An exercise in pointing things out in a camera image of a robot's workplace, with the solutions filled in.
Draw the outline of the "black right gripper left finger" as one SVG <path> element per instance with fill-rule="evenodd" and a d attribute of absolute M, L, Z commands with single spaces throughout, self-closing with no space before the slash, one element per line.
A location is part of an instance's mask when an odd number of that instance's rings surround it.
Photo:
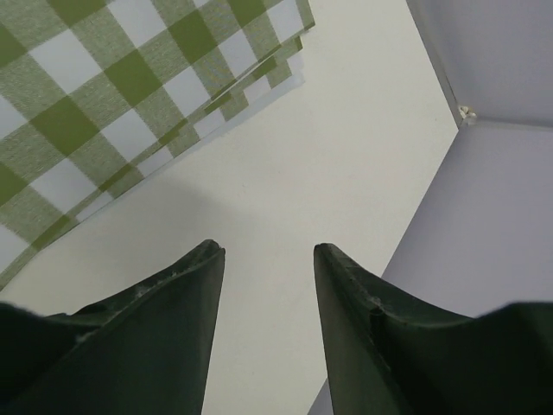
<path fill-rule="evenodd" d="M 208 239 L 72 315 L 3 303 L 2 413 L 201 413 L 225 262 Z"/>

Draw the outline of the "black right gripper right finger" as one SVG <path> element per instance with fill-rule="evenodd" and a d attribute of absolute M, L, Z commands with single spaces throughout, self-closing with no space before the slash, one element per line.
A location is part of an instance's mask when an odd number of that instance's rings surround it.
<path fill-rule="evenodd" d="M 550 303 L 462 316 L 328 243 L 315 247 L 314 268 L 334 413 L 551 413 Z"/>

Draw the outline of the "green white checkered cloth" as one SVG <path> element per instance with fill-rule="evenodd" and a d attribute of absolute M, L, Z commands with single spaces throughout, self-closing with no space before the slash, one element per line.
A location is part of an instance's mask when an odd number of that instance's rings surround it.
<path fill-rule="evenodd" d="M 306 1 L 4 1 L 1 282 L 300 66 Z"/>

